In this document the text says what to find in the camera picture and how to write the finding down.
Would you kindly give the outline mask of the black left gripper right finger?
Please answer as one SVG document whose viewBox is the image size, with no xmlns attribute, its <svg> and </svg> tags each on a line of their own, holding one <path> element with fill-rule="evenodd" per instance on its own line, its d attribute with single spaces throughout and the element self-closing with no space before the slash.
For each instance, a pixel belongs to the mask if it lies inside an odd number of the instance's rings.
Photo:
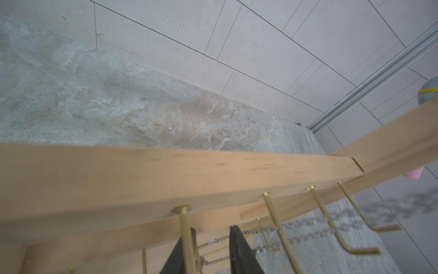
<svg viewBox="0 0 438 274">
<path fill-rule="evenodd" d="M 264 274 L 255 253 L 238 226 L 230 227 L 229 257 L 232 274 Z"/>
</svg>

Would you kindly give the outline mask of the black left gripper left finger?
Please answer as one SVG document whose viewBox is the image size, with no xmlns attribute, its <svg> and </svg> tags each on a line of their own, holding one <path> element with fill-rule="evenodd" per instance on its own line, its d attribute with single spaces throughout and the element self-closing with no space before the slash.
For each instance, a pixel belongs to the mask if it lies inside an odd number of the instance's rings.
<svg viewBox="0 0 438 274">
<path fill-rule="evenodd" d="M 173 248 L 160 274 L 186 274 L 182 237 Z"/>
</svg>

